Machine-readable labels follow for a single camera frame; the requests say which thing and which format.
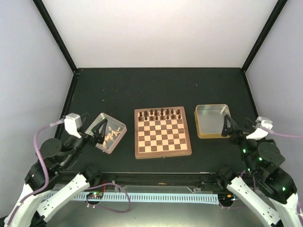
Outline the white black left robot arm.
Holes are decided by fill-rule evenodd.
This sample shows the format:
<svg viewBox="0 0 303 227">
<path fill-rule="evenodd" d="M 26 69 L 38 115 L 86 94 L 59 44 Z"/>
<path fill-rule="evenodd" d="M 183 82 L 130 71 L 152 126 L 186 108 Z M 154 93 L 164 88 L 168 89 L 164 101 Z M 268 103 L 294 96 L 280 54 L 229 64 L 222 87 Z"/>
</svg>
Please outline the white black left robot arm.
<svg viewBox="0 0 303 227">
<path fill-rule="evenodd" d="M 62 179 L 62 171 L 70 169 L 76 163 L 86 146 L 95 146 L 104 141 L 107 119 L 93 126 L 91 134 L 86 134 L 80 130 L 87 116 L 87 114 L 80 116 L 71 113 L 35 133 L 34 148 L 37 162 L 31 166 L 26 175 L 21 195 L 13 210 L 0 219 L 2 227 L 44 227 L 77 193 L 88 188 L 96 189 L 101 185 L 101 172 L 94 166 L 88 166 L 59 190 L 55 198 L 43 201 L 43 198 Z M 64 124 L 65 130 L 70 135 L 69 139 L 62 143 L 59 139 L 50 138 L 39 147 L 38 135 L 60 124 Z"/>
</svg>

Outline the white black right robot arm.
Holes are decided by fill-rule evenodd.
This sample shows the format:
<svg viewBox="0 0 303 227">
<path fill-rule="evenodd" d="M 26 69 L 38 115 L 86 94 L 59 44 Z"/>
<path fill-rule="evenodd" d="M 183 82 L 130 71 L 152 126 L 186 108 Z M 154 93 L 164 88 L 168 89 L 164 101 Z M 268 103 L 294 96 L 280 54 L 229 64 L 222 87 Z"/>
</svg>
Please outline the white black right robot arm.
<svg viewBox="0 0 303 227">
<path fill-rule="evenodd" d="M 274 208 L 265 203 L 229 167 L 223 167 L 215 179 L 216 187 L 230 191 L 239 198 L 262 222 L 265 227 L 301 227 L 303 225 L 302 202 L 299 201 L 297 187 L 292 177 L 280 166 L 285 161 L 274 140 L 273 123 L 265 117 L 254 122 L 246 119 L 245 127 L 240 127 L 230 116 L 223 122 L 222 137 L 237 145 L 245 164 L 245 172 L 253 178 L 254 186 L 271 201 Z"/>
</svg>

